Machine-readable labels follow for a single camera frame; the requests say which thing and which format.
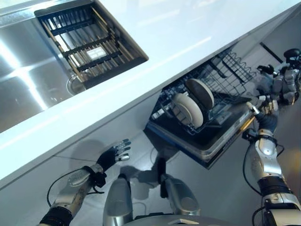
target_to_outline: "white countertop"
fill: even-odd
[[[149,60],[6,130],[0,188],[300,0],[101,0]]]

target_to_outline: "black cable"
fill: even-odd
[[[282,149],[281,149],[281,151],[277,154],[277,157],[279,156],[279,155],[281,155],[282,154],[282,152],[285,150],[285,148],[284,148],[284,146],[283,145],[278,145],[278,146],[280,146],[280,147],[282,147]]]
[[[245,158],[244,158],[244,164],[243,164],[243,175],[244,175],[244,179],[245,179],[246,183],[250,186],[250,188],[252,188],[253,191],[255,191],[258,195],[261,196],[261,193],[260,193],[259,191],[257,191],[257,190],[249,183],[249,181],[248,181],[247,178],[246,178],[246,170],[245,170],[245,168],[246,168],[246,157],[247,157],[247,155],[248,155],[248,153],[249,153],[249,151],[250,151],[250,149],[251,149],[252,144],[253,144],[253,143],[250,143],[250,145],[248,146],[248,149],[246,150],[246,154],[245,154]]]
[[[263,196],[261,197],[261,207],[263,207]],[[263,223],[263,211],[261,211],[261,225],[264,226],[264,223]]]
[[[253,226],[255,226],[254,221],[255,221],[255,216],[256,216],[256,214],[257,214],[259,211],[262,211],[264,208],[265,208],[265,207],[262,206],[262,207],[260,207],[260,208],[258,208],[257,210],[254,211],[254,213],[253,213],[253,215],[252,215],[252,225],[253,225]]]
[[[97,189],[95,188],[95,186],[93,186],[92,188],[93,188],[93,190],[95,191],[95,193],[97,193],[97,194],[103,194],[103,193],[104,193],[104,192],[99,192],[99,191],[97,191]]]
[[[69,175],[69,174],[71,174],[71,173],[74,173],[74,172],[76,172],[76,171],[78,171],[78,170],[81,170],[81,169],[76,169],[76,170],[73,170],[73,171],[71,171],[71,172],[69,172],[69,173],[66,173],[66,174],[62,175],[61,177],[59,177],[58,179],[56,179],[56,180],[50,185],[50,187],[49,187],[49,189],[48,189],[48,192],[47,192],[47,196],[46,196],[46,200],[47,200],[47,203],[48,203],[49,207],[51,207],[51,203],[50,203],[50,201],[49,201],[49,193],[50,193],[50,190],[51,190],[52,186],[53,186],[57,181],[59,181],[60,179],[62,179],[63,177],[65,177],[65,176],[67,176],[67,175]]]

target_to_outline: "plate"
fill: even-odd
[[[203,114],[190,97],[183,93],[177,93],[173,98],[173,112],[177,119],[184,125],[192,124],[195,128],[203,124]]]
[[[214,97],[209,87],[199,79],[188,79],[185,86],[196,97],[196,99],[210,110],[214,106]]]

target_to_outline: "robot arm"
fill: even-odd
[[[96,164],[73,172],[65,188],[59,193],[48,213],[40,221],[40,226],[68,226],[81,208],[87,193],[92,187],[105,185],[105,171],[117,161],[126,161],[128,154],[121,154],[130,149],[131,142],[123,140],[117,146],[104,152]]]
[[[263,114],[248,103],[259,122],[258,136],[251,149],[252,173],[257,180],[265,205],[265,225],[301,225],[301,205],[282,175],[277,161],[277,140],[273,133],[277,125],[275,114]],[[277,110],[277,102],[268,107]]]

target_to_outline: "dishwasher rack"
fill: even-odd
[[[86,88],[146,61],[104,11],[95,2],[88,2],[77,7],[69,2],[35,12]]]
[[[255,75],[256,73],[252,72],[245,62],[241,62],[241,58],[237,57],[236,53],[225,50],[165,87],[159,96],[151,119],[156,121],[165,114],[169,119],[176,119],[181,127],[191,135],[199,133],[205,127],[221,127],[231,114],[227,110],[231,104],[235,104],[242,98],[241,96],[246,92],[245,85]],[[192,78],[201,80],[212,91],[214,106],[211,110],[207,111],[185,87],[185,81]],[[201,127],[195,128],[191,124],[184,125],[174,115],[175,104],[172,98],[177,93],[190,96],[198,104],[204,116],[204,123]]]

